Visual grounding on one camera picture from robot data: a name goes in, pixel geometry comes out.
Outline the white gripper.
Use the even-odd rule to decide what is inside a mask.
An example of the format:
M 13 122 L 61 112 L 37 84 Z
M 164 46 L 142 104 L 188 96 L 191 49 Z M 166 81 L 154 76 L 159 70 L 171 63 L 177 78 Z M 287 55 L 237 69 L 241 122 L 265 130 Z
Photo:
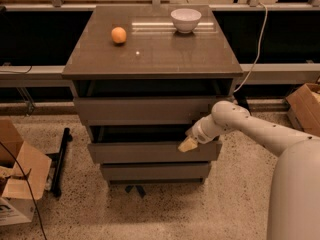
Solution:
M 178 150 L 183 153 L 194 150 L 198 143 L 207 144 L 221 133 L 222 127 L 214 122 L 211 115 L 202 117 L 186 131 L 187 137 L 178 146 Z

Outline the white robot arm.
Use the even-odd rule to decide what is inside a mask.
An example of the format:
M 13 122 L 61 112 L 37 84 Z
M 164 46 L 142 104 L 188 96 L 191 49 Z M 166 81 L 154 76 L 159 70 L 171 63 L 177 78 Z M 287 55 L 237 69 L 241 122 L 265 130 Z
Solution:
M 229 101 L 186 131 L 178 146 L 188 152 L 215 137 L 240 131 L 275 155 L 268 208 L 267 240 L 320 240 L 320 138 L 250 115 Z

